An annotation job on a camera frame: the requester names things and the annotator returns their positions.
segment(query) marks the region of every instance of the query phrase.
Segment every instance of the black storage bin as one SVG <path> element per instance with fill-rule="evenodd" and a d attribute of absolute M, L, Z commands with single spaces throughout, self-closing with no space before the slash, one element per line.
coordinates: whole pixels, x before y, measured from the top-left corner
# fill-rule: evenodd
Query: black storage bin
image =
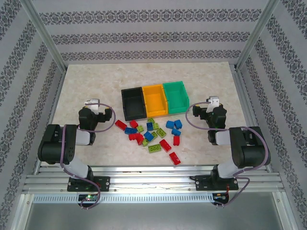
<path fill-rule="evenodd" d="M 146 118 L 146 108 L 142 87 L 121 90 L 126 121 Z"/>

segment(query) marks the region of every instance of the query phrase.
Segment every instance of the white tabletop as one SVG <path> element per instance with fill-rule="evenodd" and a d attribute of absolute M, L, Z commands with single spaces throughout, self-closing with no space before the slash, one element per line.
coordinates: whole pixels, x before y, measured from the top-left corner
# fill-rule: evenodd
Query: white tabletop
<path fill-rule="evenodd" d="M 165 82 L 183 81 L 190 104 L 205 101 L 209 96 L 219 96 L 220 103 L 227 110 L 226 127 L 245 125 L 239 98 L 227 62 L 219 63 L 155 63 L 155 64 L 101 64 L 69 65 L 53 123 L 78 124 L 78 111 L 84 102 L 99 98 L 116 112 L 116 119 L 125 122 L 121 90 Z M 190 120 L 201 127 L 207 127 L 204 120 L 189 112 Z M 97 130 L 111 124 L 99 123 Z M 167 120 L 180 119 L 183 127 L 180 145 L 173 146 L 171 129 L 165 127 Z M 172 149 L 149 153 L 148 147 L 129 141 L 118 127 L 97 133 L 92 146 L 76 146 L 75 154 L 88 165 L 172 165 L 168 154 L 175 152 L 181 165 L 218 164 L 231 157 L 230 146 L 213 146 L 208 142 L 207 131 L 190 126 L 184 114 L 155 118 L 167 133 L 165 140 Z M 138 121 L 146 130 L 146 120 Z M 149 145 L 158 144 L 158 137 Z"/>

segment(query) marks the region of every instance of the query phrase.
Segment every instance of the patterned wallpaper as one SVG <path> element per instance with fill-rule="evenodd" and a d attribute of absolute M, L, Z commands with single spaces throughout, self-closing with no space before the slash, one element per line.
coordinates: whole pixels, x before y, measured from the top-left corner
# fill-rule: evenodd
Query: patterned wallpaper
<path fill-rule="evenodd" d="M 267 0 L 35 0 L 68 63 L 229 61 Z"/>
<path fill-rule="evenodd" d="M 281 1 L 241 71 L 299 229 L 307 229 L 306 10 Z"/>
<path fill-rule="evenodd" d="M 61 72 L 18 0 L 0 0 L 0 230 L 33 172 Z"/>

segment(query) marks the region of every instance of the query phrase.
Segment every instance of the cable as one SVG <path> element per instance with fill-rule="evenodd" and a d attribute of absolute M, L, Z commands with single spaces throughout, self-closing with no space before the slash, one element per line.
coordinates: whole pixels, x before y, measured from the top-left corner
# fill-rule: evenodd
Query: cable
<path fill-rule="evenodd" d="M 101 133 L 101 132 L 104 132 L 104 131 L 109 130 L 109 129 L 114 125 L 115 120 L 116 120 L 116 115 L 115 115 L 115 111 L 112 109 L 112 107 L 110 107 L 109 105 L 106 105 L 106 104 L 102 104 L 102 103 L 95 103 L 95 104 L 103 105 L 103 106 L 109 107 L 109 108 L 112 110 L 112 112 L 113 112 L 113 114 L 114 114 L 114 121 L 113 121 L 113 123 L 112 123 L 108 128 L 103 129 L 103 130 L 92 131 L 92 130 L 83 130 L 83 129 L 81 129 L 81 131 L 98 132 L 98 133 Z M 79 177 L 79 176 L 77 176 L 77 175 L 74 175 L 74 174 L 70 173 L 69 171 L 67 171 L 67 170 L 64 168 L 63 159 L 64 159 L 64 151 L 65 151 L 65 131 L 66 131 L 66 125 L 64 125 L 63 131 L 62 131 L 62 147 L 61 147 L 61 158 L 60 158 L 59 164 L 60 164 L 62 170 L 63 170 L 65 173 L 67 173 L 69 176 L 73 176 L 73 177 L 78 178 L 78 179 L 80 179 L 80 180 L 86 181 L 86 182 L 88 182 L 88 183 L 90 183 L 90 184 L 93 184 L 93 185 L 97 188 L 98 194 L 97 194 L 97 199 L 96 199 L 95 203 L 93 203 L 93 204 L 92 204 L 91 206 L 89 206 L 89 207 L 83 207 L 83 206 L 82 206 L 83 202 L 86 201 L 86 199 L 82 200 L 81 203 L 80 203 L 81 209 L 87 209 L 87 210 L 89 210 L 89 209 L 91 209 L 91 208 L 94 208 L 94 207 L 98 204 L 99 199 L 100 199 L 100 195 L 101 195 L 101 191 L 100 191 L 99 186 L 98 186 L 96 183 L 94 183 L 93 181 L 90 181 L 90 180 L 88 180 L 88 179 L 86 179 L 86 178 L 83 178 L 83 177 Z"/>
<path fill-rule="evenodd" d="M 195 127 L 195 128 L 198 128 L 198 129 L 201 129 L 201 130 L 215 130 L 215 131 L 228 131 L 228 130 L 229 130 L 229 129 L 224 129 L 224 128 L 205 128 L 205 127 L 199 127 L 199 126 L 196 126 L 196 125 L 192 124 L 192 123 L 189 121 L 189 119 L 188 119 L 188 112 L 189 112 L 189 110 L 190 110 L 191 107 L 193 107 L 193 106 L 195 106 L 195 105 L 197 105 L 197 104 L 210 104 L 210 102 L 198 102 L 198 103 L 195 103 L 195 104 L 191 105 L 191 106 L 187 109 L 187 111 L 186 111 L 186 120 L 187 120 L 187 122 L 188 122 L 191 126 L 193 126 L 193 127 Z M 245 127 L 245 126 L 241 126 L 240 128 L 246 129 L 246 130 L 252 132 L 253 134 L 255 134 L 255 135 L 261 140 L 261 142 L 263 143 L 263 146 L 264 146 L 264 151 L 265 151 L 264 160 L 263 160 L 263 162 L 262 162 L 260 165 L 258 165 L 258 166 L 256 166 L 256 167 L 247 168 L 247 169 L 242 169 L 242 170 L 236 172 L 235 174 L 233 174 L 233 177 L 235 177 L 236 179 L 247 179 L 248 181 L 247 181 L 247 183 L 243 186 L 243 188 L 242 188 L 242 189 L 241 189 L 241 190 L 240 190 L 230 201 L 228 201 L 227 204 L 222 204 L 221 202 L 215 201 L 215 203 L 219 204 L 219 205 L 217 205 L 217 207 L 225 207 L 225 206 L 231 204 L 231 203 L 232 203 L 232 202 L 243 192 L 243 190 L 248 186 L 248 184 L 249 184 L 249 182 L 250 182 L 250 179 L 249 179 L 248 177 L 238 177 L 239 174 L 241 174 L 241 173 L 243 173 L 243 172 L 246 172 L 246 171 L 257 170 L 258 168 L 261 168 L 263 165 L 265 165 L 265 163 L 267 162 L 268 157 L 269 157 L 268 146 L 267 146 L 267 144 L 265 143 L 265 140 L 263 139 L 263 137 L 262 137 L 259 133 L 257 133 L 254 129 L 252 129 L 252 128 Z"/>

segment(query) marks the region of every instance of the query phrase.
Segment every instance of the green lego brick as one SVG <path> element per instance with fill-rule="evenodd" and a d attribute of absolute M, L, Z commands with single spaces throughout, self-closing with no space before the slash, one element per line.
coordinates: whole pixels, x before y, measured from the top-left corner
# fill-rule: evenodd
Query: green lego brick
<path fill-rule="evenodd" d="M 143 126 L 137 126 L 136 129 L 138 130 L 139 133 L 144 131 Z"/>
<path fill-rule="evenodd" d="M 166 132 L 164 132 L 164 130 L 161 129 L 161 128 L 159 128 L 159 129 L 157 130 L 157 134 L 158 134 L 161 138 L 163 138 L 163 137 L 166 136 Z"/>
<path fill-rule="evenodd" d="M 159 124 L 158 124 L 158 123 L 153 123 L 153 129 L 154 129 L 154 130 L 159 129 Z"/>
<path fill-rule="evenodd" d="M 155 123 L 155 121 L 154 121 L 153 118 L 148 118 L 148 119 L 147 119 L 147 122 L 151 122 L 151 123 L 153 123 L 153 124 Z"/>
<path fill-rule="evenodd" d="M 149 153 L 161 151 L 160 144 L 148 146 Z"/>
<path fill-rule="evenodd" d="M 156 139 L 158 137 L 157 133 L 156 132 L 152 132 L 152 135 L 153 135 L 153 140 Z"/>
<path fill-rule="evenodd" d="M 146 147 L 148 145 L 148 140 L 145 138 L 143 141 L 143 146 Z"/>

